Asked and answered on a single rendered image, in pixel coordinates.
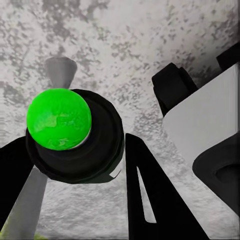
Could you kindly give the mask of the insectifuge atomizer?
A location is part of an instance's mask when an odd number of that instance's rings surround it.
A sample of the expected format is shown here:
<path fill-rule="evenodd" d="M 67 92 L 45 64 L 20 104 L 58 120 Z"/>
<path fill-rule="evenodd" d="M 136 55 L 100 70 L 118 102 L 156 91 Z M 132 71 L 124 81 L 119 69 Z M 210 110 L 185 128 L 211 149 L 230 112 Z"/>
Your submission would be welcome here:
<path fill-rule="evenodd" d="M 126 144 L 113 103 L 89 90 L 70 90 L 78 69 L 74 60 L 54 56 L 43 67 L 54 88 L 40 93 L 26 113 L 25 147 L 34 166 L 72 185 L 113 181 Z"/>

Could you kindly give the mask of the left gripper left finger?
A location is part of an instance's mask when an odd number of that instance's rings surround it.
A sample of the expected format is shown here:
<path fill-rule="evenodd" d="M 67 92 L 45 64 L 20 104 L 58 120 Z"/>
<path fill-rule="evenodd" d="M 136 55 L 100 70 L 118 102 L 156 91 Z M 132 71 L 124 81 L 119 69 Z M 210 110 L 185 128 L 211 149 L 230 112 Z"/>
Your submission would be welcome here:
<path fill-rule="evenodd" d="M 0 149 L 0 231 L 34 166 L 26 148 L 26 136 Z"/>

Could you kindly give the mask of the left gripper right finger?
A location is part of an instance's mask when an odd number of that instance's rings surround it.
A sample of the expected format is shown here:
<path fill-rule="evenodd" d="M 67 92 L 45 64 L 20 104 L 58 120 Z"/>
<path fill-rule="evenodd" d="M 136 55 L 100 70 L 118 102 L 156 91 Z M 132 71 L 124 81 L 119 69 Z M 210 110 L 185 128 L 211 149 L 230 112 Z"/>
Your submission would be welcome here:
<path fill-rule="evenodd" d="M 129 240 L 210 240 L 148 146 L 125 136 Z M 139 168 L 156 223 L 145 220 Z"/>

